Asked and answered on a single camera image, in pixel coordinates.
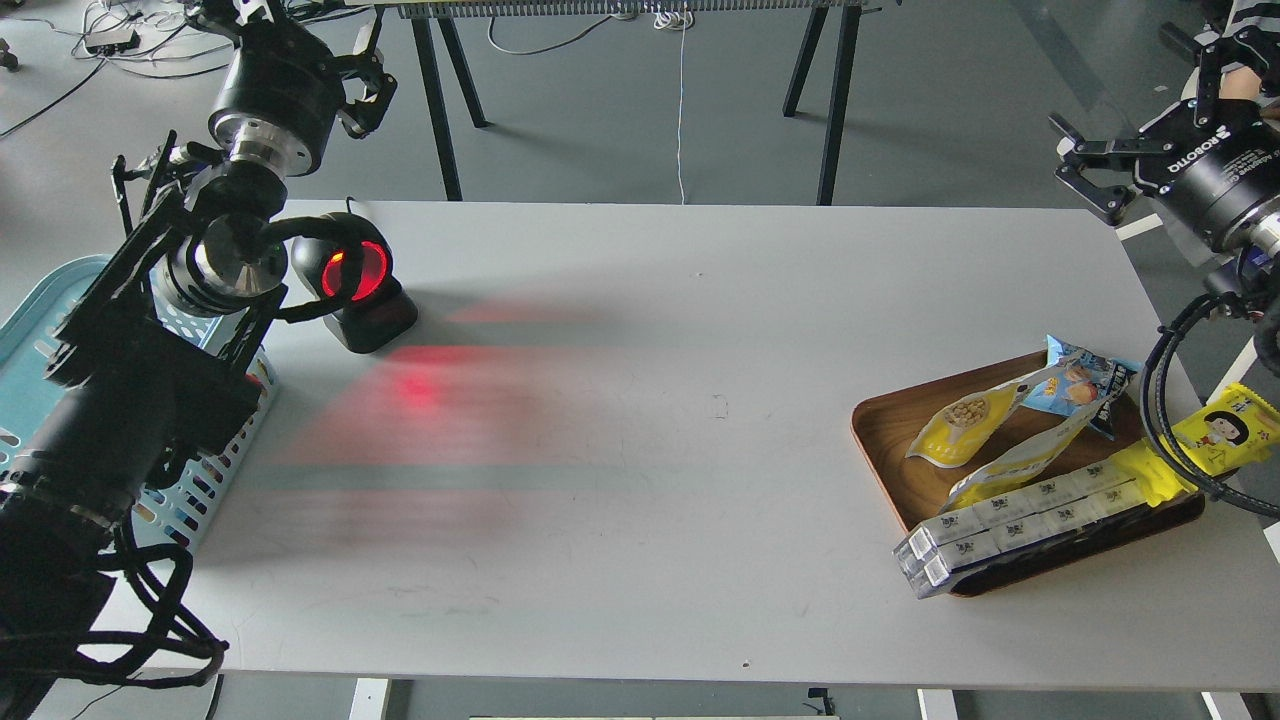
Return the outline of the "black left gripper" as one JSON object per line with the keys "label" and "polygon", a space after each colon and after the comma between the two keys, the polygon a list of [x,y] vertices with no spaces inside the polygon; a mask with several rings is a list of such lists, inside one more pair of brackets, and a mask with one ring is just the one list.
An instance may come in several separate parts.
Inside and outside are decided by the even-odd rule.
{"label": "black left gripper", "polygon": [[[210,1],[209,29],[234,47],[207,122],[227,156],[256,161],[280,178],[307,176],[321,164],[337,113],[351,138],[378,131],[398,90],[378,49],[384,13],[374,8],[352,51],[335,56],[334,76],[329,47],[279,1]],[[340,106],[339,81],[348,79],[360,79],[365,94]]]}

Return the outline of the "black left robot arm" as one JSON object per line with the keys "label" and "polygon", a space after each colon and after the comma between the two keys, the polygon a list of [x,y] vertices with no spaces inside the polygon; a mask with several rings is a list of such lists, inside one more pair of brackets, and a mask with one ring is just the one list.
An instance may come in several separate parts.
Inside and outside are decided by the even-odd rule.
{"label": "black left robot arm", "polygon": [[165,143],[116,188],[145,178],[142,213],[116,197],[125,241],[52,333],[44,373],[64,391],[3,473],[3,716],[27,717],[58,679],[145,684],[156,653],[204,662],[227,644],[183,603],[191,552],[138,546],[146,489],[220,456],[259,409],[255,354],[275,322],[323,319],[355,354],[419,313],[388,242],[349,211],[282,218],[285,181],[314,173],[334,124],[365,138],[397,82],[378,51],[381,18],[334,54],[279,1],[189,1],[186,24],[228,38],[211,143]]}

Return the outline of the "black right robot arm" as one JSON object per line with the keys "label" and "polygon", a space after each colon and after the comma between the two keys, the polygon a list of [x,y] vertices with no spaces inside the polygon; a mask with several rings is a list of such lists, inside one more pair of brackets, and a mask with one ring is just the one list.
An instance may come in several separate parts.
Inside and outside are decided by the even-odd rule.
{"label": "black right robot arm", "polygon": [[1265,518],[1277,506],[1229,486],[1230,471],[1194,464],[1166,414],[1165,380],[1190,329],[1222,309],[1251,320],[1253,340],[1222,375],[1217,393],[1260,363],[1277,370],[1277,131],[1251,100],[1221,95],[1221,68],[1256,69],[1262,90],[1277,91],[1277,45],[1256,27],[1199,44],[1176,26],[1160,29],[1164,44],[1197,65],[1196,94],[1171,105],[1133,138],[1088,140],[1059,114],[1062,136],[1056,176],[1107,225],[1121,224],[1139,195],[1164,208],[1208,251],[1226,263],[1204,281],[1175,320],[1161,329],[1140,379],[1140,421],[1156,455],[1210,498]]}

